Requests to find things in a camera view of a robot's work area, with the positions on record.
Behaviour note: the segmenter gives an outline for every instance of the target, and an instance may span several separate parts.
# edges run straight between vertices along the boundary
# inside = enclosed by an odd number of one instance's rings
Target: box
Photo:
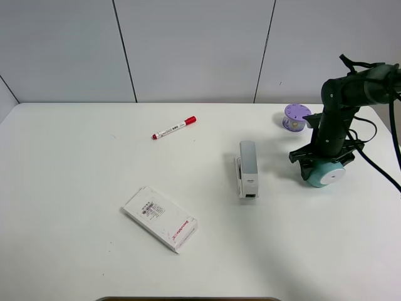
[[[123,210],[176,253],[198,228],[195,218],[149,186],[139,190]]]

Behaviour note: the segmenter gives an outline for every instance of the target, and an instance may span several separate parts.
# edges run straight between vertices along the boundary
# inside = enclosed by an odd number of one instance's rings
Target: robotic arm
[[[332,170],[343,169],[355,159],[352,152],[363,149],[363,141],[345,139],[359,108],[393,102],[396,92],[401,91],[398,64],[354,62],[344,55],[340,59],[350,72],[346,77],[328,80],[323,84],[323,112],[304,117],[313,129],[311,143],[289,153],[292,163],[299,161],[302,178],[317,187],[326,186],[339,175],[338,172],[329,174],[327,166]],[[354,66],[368,69],[356,72]],[[325,175],[330,176],[332,181],[328,181],[327,176],[323,177]]]

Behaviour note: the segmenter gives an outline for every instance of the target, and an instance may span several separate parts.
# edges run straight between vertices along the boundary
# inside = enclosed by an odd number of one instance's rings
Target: purple lid
[[[298,103],[293,103],[288,105],[285,110],[284,114],[290,119],[295,121],[305,121],[304,116],[312,115],[311,110],[305,107],[304,105],[300,105]]]

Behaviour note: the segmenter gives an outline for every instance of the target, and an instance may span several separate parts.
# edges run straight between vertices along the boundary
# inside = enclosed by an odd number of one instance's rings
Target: small round container
[[[292,132],[300,132],[306,124],[306,120],[303,117],[311,115],[312,113],[311,110],[304,105],[293,103],[285,108],[284,114],[283,127]]]

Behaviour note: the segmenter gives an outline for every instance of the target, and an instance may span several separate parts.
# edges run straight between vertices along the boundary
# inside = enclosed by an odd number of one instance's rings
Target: red marker
[[[195,116],[189,117],[187,120],[181,122],[180,124],[177,124],[167,130],[162,130],[160,132],[157,132],[156,134],[154,134],[152,136],[152,138],[153,138],[153,140],[159,139],[163,136],[166,136],[169,133],[175,132],[176,130],[181,129],[182,127],[185,127],[186,125],[193,124],[195,121],[196,121]]]

